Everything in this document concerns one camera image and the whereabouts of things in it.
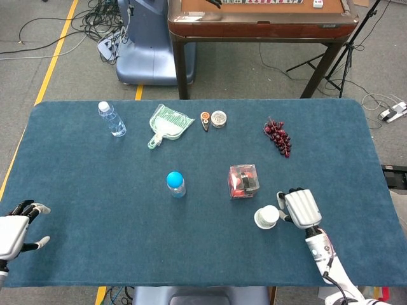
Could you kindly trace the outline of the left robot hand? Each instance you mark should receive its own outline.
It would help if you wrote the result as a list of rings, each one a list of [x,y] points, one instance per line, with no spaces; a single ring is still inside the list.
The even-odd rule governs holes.
[[[26,243],[25,237],[33,220],[40,214],[50,212],[51,209],[41,203],[24,200],[11,212],[1,216],[1,260],[9,262],[20,252],[43,248],[50,241],[49,236],[44,236],[34,243]]]

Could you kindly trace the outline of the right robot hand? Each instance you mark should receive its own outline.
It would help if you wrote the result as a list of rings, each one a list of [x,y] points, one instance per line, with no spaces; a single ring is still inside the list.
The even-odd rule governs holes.
[[[321,223],[322,215],[309,189],[298,187],[288,193],[279,191],[276,195],[279,217],[292,222],[299,229],[308,229]]]

